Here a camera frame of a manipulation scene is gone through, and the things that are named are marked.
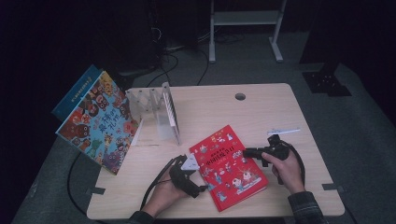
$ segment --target wooden table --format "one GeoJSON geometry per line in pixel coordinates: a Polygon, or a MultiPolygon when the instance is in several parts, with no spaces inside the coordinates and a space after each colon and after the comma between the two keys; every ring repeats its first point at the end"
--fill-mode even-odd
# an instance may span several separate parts
{"type": "MultiPolygon", "coordinates": [[[[160,140],[155,119],[146,116],[137,146],[131,147],[117,176],[102,169],[96,187],[106,189],[93,194],[87,211],[91,219],[128,218],[138,210],[149,184],[172,158],[188,154],[202,139],[230,124],[245,147],[266,147],[267,131],[300,128],[296,133],[281,134],[300,153],[305,169],[307,190],[312,191],[325,216],[341,216],[344,206],[336,190],[324,190],[332,178],[287,84],[252,84],[227,86],[172,87],[182,143],[160,140]],[[243,93],[245,100],[235,95],[243,93]]],[[[208,192],[196,199],[186,198],[159,218],[211,217],[287,217],[292,216],[284,186],[278,185],[270,167],[262,168],[269,179],[266,190],[219,213],[208,192]]],[[[191,176],[197,185],[204,181],[196,172],[191,176]]]]}

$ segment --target red cover illustration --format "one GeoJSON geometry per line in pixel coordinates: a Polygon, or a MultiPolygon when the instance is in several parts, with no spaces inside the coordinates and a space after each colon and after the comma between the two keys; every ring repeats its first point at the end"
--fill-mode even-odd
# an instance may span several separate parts
{"type": "Polygon", "coordinates": [[[230,125],[190,148],[220,212],[262,191],[268,184],[256,162],[243,157],[243,150],[244,145],[230,125]]]}

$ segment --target dark sleeve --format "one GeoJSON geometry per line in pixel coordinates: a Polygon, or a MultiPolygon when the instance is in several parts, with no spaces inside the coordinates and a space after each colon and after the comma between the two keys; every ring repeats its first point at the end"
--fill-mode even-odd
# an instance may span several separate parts
{"type": "Polygon", "coordinates": [[[154,222],[154,217],[152,217],[148,213],[145,213],[142,211],[136,211],[128,219],[128,221],[126,223],[128,223],[128,224],[152,224],[153,222],[154,222]]]}
{"type": "Polygon", "coordinates": [[[295,193],[290,195],[288,199],[297,224],[328,223],[324,219],[312,192],[295,193]]]}

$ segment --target human hand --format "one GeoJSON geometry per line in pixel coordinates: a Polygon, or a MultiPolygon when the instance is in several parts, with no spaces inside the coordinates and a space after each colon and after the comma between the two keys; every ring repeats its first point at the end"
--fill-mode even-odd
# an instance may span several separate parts
{"type": "Polygon", "coordinates": [[[303,180],[301,179],[300,165],[291,150],[288,158],[283,161],[265,152],[262,153],[262,157],[273,164],[272,171],[274,175],[282,179],[291,194],[305,191],[303,180]]]}
{"type": "Polygon", "coordinates": [[[150,214],[152,217],[158,216],[163,210],[172,206],[179,199],[188,197],[188,194],[175,187],[169,175],[170,168],[163,174],[158,181],[151,198],[143,207],[142,211],[150,214]]]}

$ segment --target colorful picture book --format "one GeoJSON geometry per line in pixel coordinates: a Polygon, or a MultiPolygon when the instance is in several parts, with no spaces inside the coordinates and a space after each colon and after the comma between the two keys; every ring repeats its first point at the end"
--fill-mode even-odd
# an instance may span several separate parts
{"type": "Polygon", "coordinates": [[[221,212],[266,188],[268,180],[230,125],[190,148],[216,207],[221,212]]]}
{"type": "Polygon", "coordinates": [[[132,119],[129,100],[107,72],[91,66],[75,87],[52,111],[61,119],[57,112],[74,104],[56,133],[116,175],[140,120],[132,119]]]}

